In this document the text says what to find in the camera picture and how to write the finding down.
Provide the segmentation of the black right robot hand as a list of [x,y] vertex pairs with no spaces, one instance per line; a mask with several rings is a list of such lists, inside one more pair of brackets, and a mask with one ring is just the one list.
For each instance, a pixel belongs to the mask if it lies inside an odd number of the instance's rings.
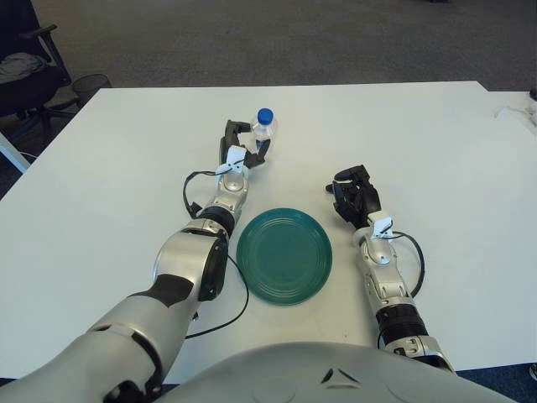
[[357,165],[338,172],[325,187],[334,196],[336,212],[355,229],[367,227],[368,215],[382,209],[378,192],[369,179],[364,165]]

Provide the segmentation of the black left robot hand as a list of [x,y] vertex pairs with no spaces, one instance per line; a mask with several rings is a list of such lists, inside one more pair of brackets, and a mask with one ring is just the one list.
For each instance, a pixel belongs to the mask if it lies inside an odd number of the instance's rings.
[[228,120],[224,136],[220,140],[219,160],[221,164],[227,162],[227,157],[232,150],[237,149],[240,153],[244,153],[242,162],[247,168],[254,168],[262,165],[265,162],[265,155],[271,145],[271,140],[267,139],[262,142],[262,145],[257,153],[251,153],[248,148],[240,143],[240,133],[250,133],[252,126],[250,123],[236,122]]

